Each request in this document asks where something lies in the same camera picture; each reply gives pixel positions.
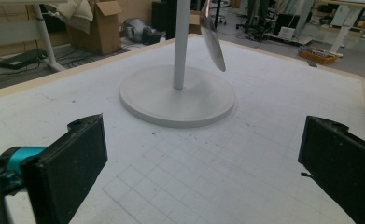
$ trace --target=white pedestal stand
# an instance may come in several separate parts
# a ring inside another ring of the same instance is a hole
[[[175,65],[154,66],[132,74],[121,84],[120,100],[130,113],[150,123],[172,128],[202,127],[232,112],[234,90],[221,77],[185,67],[190,1],[179,0],[177,6]]]

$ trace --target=black object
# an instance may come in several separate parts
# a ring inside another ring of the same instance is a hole
[[[308,65],[312,66],[312,67],[316,67],[316,62],[313,62],[311,60],[307,60]]]
[[[277,21],[275,22],[275,27],[273,30],[273,35],[278,35],[281,27],[285,26],[288,28],[296,28],[298,25],[300,16],[291,14],[279,14]]]
[[[313,176],[312,176],[312,175],[309,175],[309,174],[307,174],[307,173],[305,173],[305,172],[301,172],[301,176],[305,176],[305,177],[313,178]]]
[[[68,133],[41,153],[20,163],[23,186],[14,188],[0,178],[0,223],[8,223],[4,197],[26,187],[37,223],[68,223],[89,193],[107,161],[102,115],[68,124]],[[15,174],[7,166],[19,147],[0,156],[0,176]],[[10,183],[21,182],[13,179]]]
[[[144,45],[152,45],[159,43],[160,39],[161,35],[157,32],[144,29],[144,32],[142,33],[142,43]]]
[[[197,6],[197,0],[190,0],[190,10],[200,11],[202,10],[206,1],[200,1],[200,5]]]
[[[220,11],[220,2],[221,2],[221,0],[218,0],[218,2],[217,2],[217,12],[215,13],[215,22],[214,22],[215,28],[218,27],[218,18],[219,18],[219,11]]]
[[[50,16],[43,4],[40,4],[39,6],[49,34],[66,31],[65,22],[57,17]]]
[[[167,3],[152,2],[152,27],[158,31],[167,28]]]
[[[319,12],[331,13],[333,10],[337,10],[337,7],[339,7],[339,5],[326,4],[326,5],[319,5],[316,10],[318,10]]]
[[[176,30],[176,7],[177,0],[167,0],[167,26],[165,29],[165,38],[175,38]]]
[[[319,19],[319,23],[322,25],[323,24],[330,25],[332,21],[333,21],[333,17],[330,17],[330,16],[326,16],[326,17]]]
[[[357,224],[365,224],[365,141],[341,123],[308,116],[298,162]]]
[[[306,22],[310,22],[311,18],[313,17],[313,12],[310,11],[307,15],[307,19],[306,19]]]
[[[4,59],[0,62],[0,67],[18,70],[28,64],[36,63],[41,59],[48,57],[48,54],[43,49],[32,49],[14,57]]]

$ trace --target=equipment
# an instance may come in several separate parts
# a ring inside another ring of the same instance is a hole
[[[292,28],[295,32],[296,26],[298,25],[300,16],[290,15],[290,14],[279,14],[277,21],[275,22],[275,27],[273,30],[273,35],[278,35],[282,27]]]
[[[48,57],[48,54],[43,49],[32,49],[17,56],[4,59],[0,62],[0,67],[9,69],[21,69],[28,64],[36,63],[41,59]]]
[[[102,115],[68,124],[49,147],[13,147],[0,156],[0,223],[5,196],[26,188],[37,223],[68,223],[107,161]]]
[[[365,141],[341,123],[307,117],[298,162],[358,224],[365,223]]]
[[[127,37],[135,43],[151,45],[160,42],[161,36],[155,30],[150,29],[141,19],[127,19],[121,25],[120,35]]]

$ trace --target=white table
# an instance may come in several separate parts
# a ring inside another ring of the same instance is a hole
[[[365,140],[361,77],[227,42],[221,73],[194,35],[187,66],[230,82],[235,108],[202,128],[164,128],[129,114],[119,86],[140,69],[172,64],[174,47],[168,40],[0,90],[0,154],[48,146],[70,121],[103,113],[109,160],[71,223],[353,223],[300,176],[297,159],[307,115]],[[16,223],[33,223],[26,193],[7,201]]]
[[[343,25],[340,28],[339,34],[336,37],[333,45],[330,48],[331,53],[337,53],[337,50],[342,45],[344,38],[348,35],[348,31],[353,27],[354,22],[357,20],[359,15],[359,11],[365,8],[365,3],[351,3],[344,1],[335,1],[335,0],[321,0],[323,3],[341,5],[348,7],[349,11],[347,16],[344,19]]]
[[[60,72],[65,70],[64,67],[62,67],[60,64],[57,63],[53,48],[51,46],[50,37],[48,33],[48,29],[46,28],[45,20],[43,19],[42,12],[40,10],[39,4],[44,3],[64,3],[66,0],[0,0],[0,6],[15,6],[15,5],[33,5],[35,15],[36,15],[36,21],[37,21],[37,29],[40,33],[40,36],[42,40],[45,43],[46,47],[46,53],[48,54],[48,67],[53,69],[56,72]]]

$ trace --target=round base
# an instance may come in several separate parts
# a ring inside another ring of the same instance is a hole
[[[172,128],[195,128],[215,123],[232,112],[232,86],[223,78],[185,68],[183,90],[173,88],[174,67],[150,67],[127,77],[120,99],[136,117]]]

